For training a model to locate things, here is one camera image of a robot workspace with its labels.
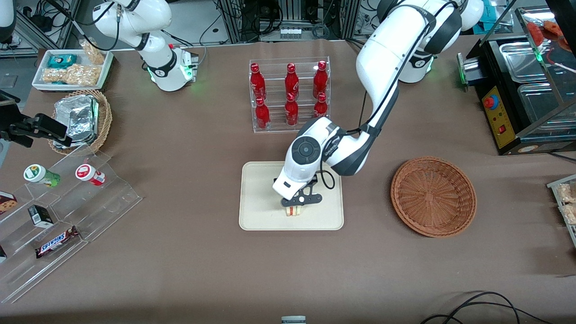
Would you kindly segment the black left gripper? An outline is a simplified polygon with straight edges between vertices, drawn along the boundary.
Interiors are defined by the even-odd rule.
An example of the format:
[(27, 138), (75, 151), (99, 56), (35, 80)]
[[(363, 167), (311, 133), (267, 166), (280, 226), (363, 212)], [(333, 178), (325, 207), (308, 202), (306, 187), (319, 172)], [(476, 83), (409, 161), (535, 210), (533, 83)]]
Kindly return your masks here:
[(285, 207), (292, 207), (293, 203), (299, 203), (301, 206), (320, 203), (323, 199), (319, 193), (314, 193), (314, 186), (318, 183), (318, 178), (313, 177), (311, 181), (300, 189), (292, 199), (282, 198), (280, 204)]

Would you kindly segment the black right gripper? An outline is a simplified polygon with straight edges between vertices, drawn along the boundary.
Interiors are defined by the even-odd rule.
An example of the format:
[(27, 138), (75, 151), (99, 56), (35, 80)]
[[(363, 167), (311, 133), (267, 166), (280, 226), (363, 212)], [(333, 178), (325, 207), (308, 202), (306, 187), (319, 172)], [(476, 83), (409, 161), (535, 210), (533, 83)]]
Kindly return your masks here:
[(25, 148), (32, 146), (33, 138), (52, 140), (52, 145), (56, 148), (70, 148), (72, 138), (68, 137), (67, 130), (64, 124), (43, 113), (38, 113), (34, 117), (22, 113), (1, 117), (1, 138)]

